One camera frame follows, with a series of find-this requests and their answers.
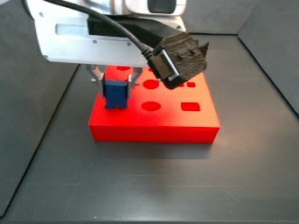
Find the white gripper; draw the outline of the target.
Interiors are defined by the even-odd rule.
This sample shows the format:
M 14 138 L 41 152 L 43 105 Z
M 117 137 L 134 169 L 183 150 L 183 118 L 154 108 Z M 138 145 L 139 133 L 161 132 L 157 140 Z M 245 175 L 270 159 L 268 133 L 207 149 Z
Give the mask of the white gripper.
M 65 0 L 109 16 L 147 18 L 185 31 L 182 20 L 187 0 L 157 0 L 158 11 L 149 0 Z M 53 62 L 87 65 L 91 81 L 105 92 L 105 73 L 97 65 L 135 67 L 129 86 L 137 85 L 146 58 L 134 42 L 125 37 L 94 35 L 89 28 L 90 15 L 45 0 L 25 0 L 34 18 L 45 58 Z

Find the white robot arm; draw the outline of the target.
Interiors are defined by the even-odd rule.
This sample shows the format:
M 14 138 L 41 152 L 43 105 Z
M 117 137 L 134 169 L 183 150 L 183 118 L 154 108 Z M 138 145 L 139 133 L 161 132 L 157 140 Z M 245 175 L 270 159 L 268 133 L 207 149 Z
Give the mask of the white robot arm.
M 133 18 L 186 30 L 182 14 L 187 0 L 25 0 L 35 22 L 45 58 L 54 62 L 145 67 L 134 41 L 118 30 L 95 32 L 93 13 L 114 20 Z

